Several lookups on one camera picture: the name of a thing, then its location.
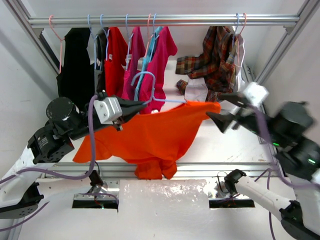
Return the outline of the orange t shirt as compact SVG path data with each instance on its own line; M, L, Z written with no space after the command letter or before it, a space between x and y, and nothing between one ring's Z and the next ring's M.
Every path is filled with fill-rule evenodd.
M139 179L171 179L177 172L176 162L208 119L206 113L220 111L218 102L188 101L168 111L138 114L121 131L107 127L95 132L95 160L118 157L136 165Z

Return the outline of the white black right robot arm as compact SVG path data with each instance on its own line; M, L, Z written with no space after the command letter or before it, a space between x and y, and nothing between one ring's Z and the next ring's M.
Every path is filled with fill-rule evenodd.
M270 117L253 105L243 93L222 95L236 106L236 113L207 112L221 132L228 127L244 127L265 141L267 149L276 147L270 157L271 169L291 187L295 199L282 197L262 187L245 172L235 169L218 184L218 191L227 197L245 195L276 218L284 230L296 240L317 240L320 237L320 147L304 133L314 123L305 102L287 101Z

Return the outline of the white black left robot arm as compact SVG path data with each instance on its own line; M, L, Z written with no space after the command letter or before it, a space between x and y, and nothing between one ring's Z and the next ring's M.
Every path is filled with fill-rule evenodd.
M52 100L46 108L48 121L28 140L20 158L0 180L0 218L24 218L39 207L41 200L48 198L41 193L46 187L37 182L41 174L65 182L68 191L75 189L74 181L80 181L88 194L98 195L104 182L94 170L96 150L82 175L63 175L50 168L75 149L73 140L85 136L93 139L95 132L110 127L121 131L122 125L146 106L144 101L107 96L104 91L96 93L84 110L67 97Z

